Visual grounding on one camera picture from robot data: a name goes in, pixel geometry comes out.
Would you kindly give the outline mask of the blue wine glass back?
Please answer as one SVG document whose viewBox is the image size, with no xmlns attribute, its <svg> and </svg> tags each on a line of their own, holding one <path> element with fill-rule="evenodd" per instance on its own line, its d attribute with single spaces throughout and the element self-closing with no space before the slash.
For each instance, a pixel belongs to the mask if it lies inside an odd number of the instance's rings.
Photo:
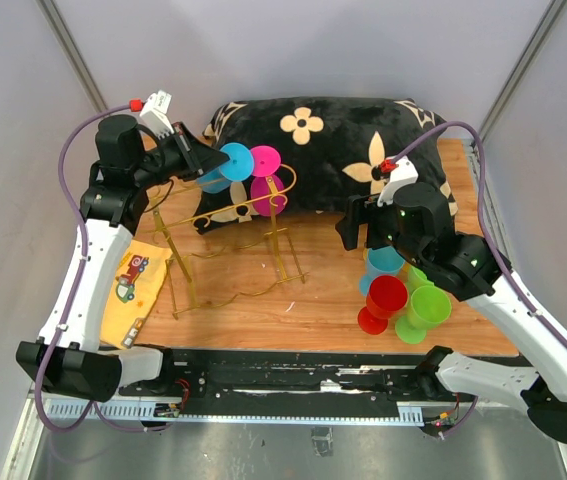
<svg viewBox="0 0 567 480">
<path fill-rule="evenodd" d="M 224 145 L 220 151 L 226 154 L 229 160 L 196 180 L 199 188 L 205 193 L 220 193 L 234 182 L 248 179 L 253 173 L 254 157 L 246 146 L 232 142 Z"/>
</svg>

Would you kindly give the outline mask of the blue wine glass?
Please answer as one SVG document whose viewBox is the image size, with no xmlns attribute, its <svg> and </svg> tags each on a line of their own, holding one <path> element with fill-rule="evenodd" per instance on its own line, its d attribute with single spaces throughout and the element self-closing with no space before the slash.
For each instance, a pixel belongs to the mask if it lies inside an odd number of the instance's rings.
<svg viewBox="0 0 567 480">
<path fill-rule="evenodd" d="M 374 279 L 383 275 L 397 276 L 405 264 L 403 257 L 392 247 L 366 249 L 365 274 L 359 281 L 359 291 L 366 296 Z"/>
<path fill-rule="evenodd" d="M 234 182 L 248 179 L 253 173 L 254 157 L 246 146 L 232 142 L 224 145 L 220 151 L 226 154 L 229 160 L 196 180 L 199 188 L 205 193 L 220 193 Z"/>
</svg>

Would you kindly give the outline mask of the blue wine glass front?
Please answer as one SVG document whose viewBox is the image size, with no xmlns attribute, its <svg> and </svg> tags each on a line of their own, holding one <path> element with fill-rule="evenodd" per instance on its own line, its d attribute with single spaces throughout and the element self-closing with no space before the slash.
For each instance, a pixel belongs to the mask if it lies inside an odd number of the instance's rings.
<svg viewBox="0 0 567 480">
<path fill-rule="evenodd" d="M 397 276 L 405 264 L 403 257 L 392 247 L 366 249 L 365 274 L 359 281 L 359 291 L 366 296 L 374 279 L 383 275 Z"/>
</svg>

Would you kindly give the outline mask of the magenta wine glass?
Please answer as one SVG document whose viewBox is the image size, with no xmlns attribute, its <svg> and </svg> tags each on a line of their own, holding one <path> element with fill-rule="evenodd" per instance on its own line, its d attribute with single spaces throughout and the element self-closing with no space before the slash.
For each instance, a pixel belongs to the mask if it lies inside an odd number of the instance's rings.
<svg viewBox="0 0 567 480">
<path fill-rule="evenodd" d="M 250 199 L 252 206 L 261 216 L 271 215 L 271 194 L 268 177 L 271 177 L 278 191 L 284 188 L 282 180 L 276 175 L 281 166 L 281 155 L 279 152 L 267 145 L 255 146 L 250 149 L 254 159 L 253 180 L 250 185 Z"/>
</svg>

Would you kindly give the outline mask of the red wine glass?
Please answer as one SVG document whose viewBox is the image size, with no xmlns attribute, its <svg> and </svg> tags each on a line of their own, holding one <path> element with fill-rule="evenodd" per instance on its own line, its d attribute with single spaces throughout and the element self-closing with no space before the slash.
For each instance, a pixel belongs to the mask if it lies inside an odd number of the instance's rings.
<svg viewBox="0 0 567 480">
<path fill-rule="evenodd" d="M 370 335 L 383 333 L 389 320 L 406 306 L 408 298 L 408 290 L 399 278 L 377 276 L 369 283 L 365 306 L 357 315 L 359 327 Z"/>
</svg>

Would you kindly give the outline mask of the green wine glass back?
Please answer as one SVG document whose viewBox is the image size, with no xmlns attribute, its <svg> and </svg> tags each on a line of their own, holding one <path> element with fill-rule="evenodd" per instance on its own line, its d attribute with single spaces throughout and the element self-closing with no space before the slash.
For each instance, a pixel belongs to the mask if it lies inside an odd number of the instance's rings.
<svg viewBox="0 0 567 480">
<path fill-rule="evenodd" d="M 405 313 L 396 321 L 395 333 L 404 343 L 421 343 L 451 314 L 452 303 L 445 291 L 430 285 L 418 287 L 411 293 Z"/>
</svg>

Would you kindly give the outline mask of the green wine glass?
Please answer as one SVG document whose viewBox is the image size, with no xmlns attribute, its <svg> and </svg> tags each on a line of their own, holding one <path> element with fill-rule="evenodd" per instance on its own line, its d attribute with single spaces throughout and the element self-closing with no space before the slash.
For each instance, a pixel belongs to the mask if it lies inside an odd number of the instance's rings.
<svg viewBox="0 0 567 480">
<path fill-rule="evenodd" d="M 452 303 L 445 291 L 430 285 L 418 287 L 411 293 L 405 313 L 396 321 L 395 333 L 404 343 L 421 343 L 451 314 Z"/>
<path fill-rule="evenodd" d="M 430 281 L 427 275 L 415 266 L 410 266 L 407 272 L 407 288 L 412 292 L 423 286 L 433 286 L 434 283 Z"/>
</svg>

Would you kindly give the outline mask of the green wine glass front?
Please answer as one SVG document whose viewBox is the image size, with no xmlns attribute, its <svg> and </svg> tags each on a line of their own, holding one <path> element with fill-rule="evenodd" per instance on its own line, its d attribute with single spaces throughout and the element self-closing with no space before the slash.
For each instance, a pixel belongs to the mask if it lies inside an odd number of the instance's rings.
<svg viewBox="0 0 567 480">
<path fill-rule="evenodd" d="M 427 275 L 415 266 L 410 266 L 407 272 L 407 288 L 412 292 L 423 286 L 433 286 L 434 283 L 430 281 Z"/>
</svg>

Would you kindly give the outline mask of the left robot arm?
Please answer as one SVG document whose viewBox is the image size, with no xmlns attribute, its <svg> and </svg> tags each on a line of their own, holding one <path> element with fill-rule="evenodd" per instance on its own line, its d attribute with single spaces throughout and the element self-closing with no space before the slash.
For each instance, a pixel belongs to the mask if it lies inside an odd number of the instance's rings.
<svg viewBox="0 0 567 480">
<path fill-rule="evenodd" d="M 148 190 L 172 178 L 193 181 L 228 162 L 227 154 L 200 142 L 182 124 L 154 135 L 128 114 L 111 115 L 97 127 L 97 161 L 89 186 L 70 204 L 78 220 L 72 259 L 57 301 L 35 341 L 23 341 L 16 362 L 41 391 L 106 402 L 122 386 L 141 382 L 153 394 L 170 393 L 177 371 L 155 347 L 102 353 L 105 306 L 119 262 L 149 204 Z"/>
</svg>

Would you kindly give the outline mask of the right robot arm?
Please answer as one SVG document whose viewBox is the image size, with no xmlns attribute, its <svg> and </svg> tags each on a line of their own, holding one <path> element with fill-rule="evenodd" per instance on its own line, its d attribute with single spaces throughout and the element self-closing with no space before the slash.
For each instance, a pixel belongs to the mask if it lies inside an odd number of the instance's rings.
<svg viewBox="0 0 567 480">
<path fill-rule="evenodd" d="M 435 286 L 489 319 L 529 362 L 510 367 L 432 348 L 419 364 L 418 392 L 437 400 L 447 392 L 482 397 L 527 415 L 550 438 L 567 444 L 567 330 L 524 287 L 509 260 L 486 238 L 458 232 L 445 196 L 423 182 L 379 196 L 348 198 L 336 230 L 345 249 L 394 247 Z"/>
</svg>

